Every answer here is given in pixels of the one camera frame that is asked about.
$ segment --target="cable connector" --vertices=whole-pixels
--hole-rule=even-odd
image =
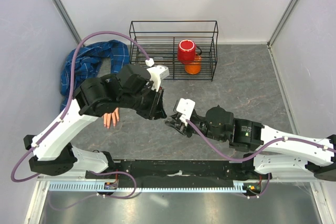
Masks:
[[[153,58],[149,58],[149,60],[145,60],[146,66],[151,67],[154,65],[154,60]]]
[[[40,145],[39,145],[39,144],[36,144],[36,143],[32,143],[31,146],[32,146],[33,148],[38,148]]]
[[[182,114],[180,120],[185,126],[188,126],[186,120],[190,120],[194,107],[195,102],[193,100],[183,98],[180,98],[175,105],[174,111]]]

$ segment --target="blue plaid cloth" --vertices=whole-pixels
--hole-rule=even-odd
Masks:
[[[67,104],[70,92],[71,62],[75,50],[71,51],[61,73],[61,94],[65,96],[61,111]],[[111,73],[118,73],[124,64],[130,63],[127,46],[118,41],[97,42],[87,47],[82,47],[76,58],[75,89],[88,78],[96,77],[102,64],[102,58],[111,58]]]

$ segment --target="reflective metal surface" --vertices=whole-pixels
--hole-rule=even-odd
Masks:
[[[53,191],[51,202],[65,207],[89,194]],[[145,193],[127,200],[92,197],[65,211],[45,206],[44,213],[46,220],[40,223],[47,224],[321,223],[308,184],[271,184],[265,195],[250,200],[221,193]]]

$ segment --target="gray floor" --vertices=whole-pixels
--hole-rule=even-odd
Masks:
[[[266,45],[220,45],[213,82],[163,81],[167,115],[179,98],[196,102],[196,112],[218,104],[237,118],[245,118],[290,132],[290,124]],[[110,72],[103,64],[100,75]],[[144,120],[134,111],[121,109],[115,129],[105,129],[102,119],[90,124],[72,141],[84,150],[109,151],[113,158],[219,159],[198,136],[186,138],[163,120]],[[216,143],[225,154],[241,156],[227,143]]]
[[[265,45],[219,46],[219,63],[213,82],[164,81],[164,105],[172,114],[179,98],[196,102],[204,115],[220,105],[237,118],[246,118],[290,132],[270,56]],[[109,72],[105,64],[101,74]],[[84,150],[109,151],[113,158],[219,159],[198,136],[185,138],[166,127],[163,120],[141,119],[133,111],[121,110],[115,129],[103,127],[102,119],[86,127],[73,144]],[[230,156],[241,155],[216,143]],[[52,202],[65,207],[85,193],[56,192]],[[321,223],[312,193],[305,187],[271,184],[260,199],[247,200],[229,194],[140,194],[129,200],[89,199],[66,211],[47,208],[47,224],[59,223]]]

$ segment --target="metal frame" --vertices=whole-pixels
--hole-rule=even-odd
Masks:
[[[331,219],[332,219],[332,224],[336,224],[336,216],[333,214],[333,206],[332,204],[330,203],[330,201],[332,200],[332,198],[330,197],[329,193],[328,193],[328,189],[326,188],[326,183],[320,183],[320,186],[321,186],[321,189],[322,189],[322,196],[323,198],[321,197],[321,200],[319,201],[319,204],[323,206],[325,206],[328,211],[323,211],[323,214],[324,215],[330,215],[331,216]]]
[[[293,117],[293,114],[292,114],[291,105],[290,105],[289,100],[288,100],[288,95],[287,95],[285,86],[282,82],[282,79],[281,79],[281,76],[280,76],[280,73],[279,73],[279,70],[278,70],[278,67],[277,67],[277,64],[276,64],[276,61],[274,59],[274,56],[273,56],[273,53],[272,53],[272,50],[271,50],[270,46],[268,46],[268,52],[269,52],[269,55],[270,55],[270,58],[271,58],[271,61],[272,61],[275,76],[276,76],[277,81],[278,81],[278,85],[279,85],[279,88],[280,88],[280,93],[281,93],[281,96],[282,96],[282,100],[283,100],[283,103],[285,104],[285,109],[286,109],[286,112],[287,112],[287,115],[288,115],[290,127],[293,131],[293,134],[299,135],[299,131],[296,127],[296,123],[295,123],[295,120],[294,120],[294,117]]]
[[[296,5],[298,4],[299,0],[290,0],[284,14],[282,15],[277,27],[275,28],[273,34],[271,35],[271,38],[268,41],[268,45],[271,47],[275,40],[278,38],[279,33],[282,31],[284,25],[286,24],[289,16],[291,15],[291,13],[293,12],[294,8],[296,7]]]
[[[333,215],[331,206],[326,200],[322,183],[310,183],[310,186],[322,223],[335,224],[335,216]]]
[[[64,20],[64,23],[66,24],[66,26],[68,27],[68,29],[71,32],[71,35],[73,36],[73,39],[76,41],[77,44],[79,44],[81,42],[81,38],[79,36],[78,31],[75,28],[75,25],[73,24],[67,10],[65,9],[63,3],[61,0],[52,0],[52,2],[54,3],[55,7],[58,10],[58,13],[61,15],[62,19]]]
[[[43,206],[45,204],[49,188],[49,181],[37,181],[30,200],[24,224],[40,222]]]

